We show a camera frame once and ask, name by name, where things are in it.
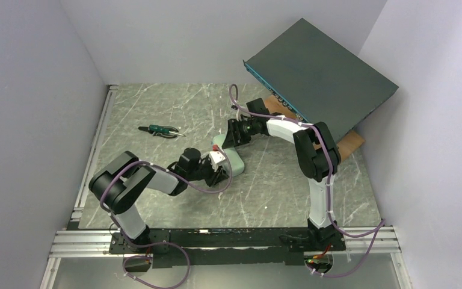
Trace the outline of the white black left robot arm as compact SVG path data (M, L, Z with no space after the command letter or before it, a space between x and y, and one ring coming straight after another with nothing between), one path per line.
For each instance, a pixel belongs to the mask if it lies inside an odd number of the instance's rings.
M135 204L145 189L177 196L188 187L195 188L196 181L208 187L221 182L230 185L234 175L231 157L217 145L206 154L186 148L166 168L125 151L92 177L88 189L130 244L146 245L151 242L150 228Z

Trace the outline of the mint green umbrella case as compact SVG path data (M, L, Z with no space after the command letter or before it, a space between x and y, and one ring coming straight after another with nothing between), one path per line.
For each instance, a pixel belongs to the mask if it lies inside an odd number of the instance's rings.
M227 155L227 159L230 161L230 165L227 163L227 161L225 161L224 169L226 170L227 173L231 172L233 177L236 177L244 171L245 164L235 148L228 148L228 149L223 148L223 143L224 143L225 138L226 138L225 134L216 135L212 139L212 144L218 145L218 147L221 148L225 152L225 154Z

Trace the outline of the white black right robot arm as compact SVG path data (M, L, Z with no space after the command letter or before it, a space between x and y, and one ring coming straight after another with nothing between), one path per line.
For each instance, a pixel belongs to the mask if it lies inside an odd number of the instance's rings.
M256 134L292 143L299 168L309 183L308 239L321 246L340 239L333 212L333 181L341 156L328 126L324 122L311 125L282 114L270 114L261 99L248 102L245 113L227 121L223 148L245 145Z

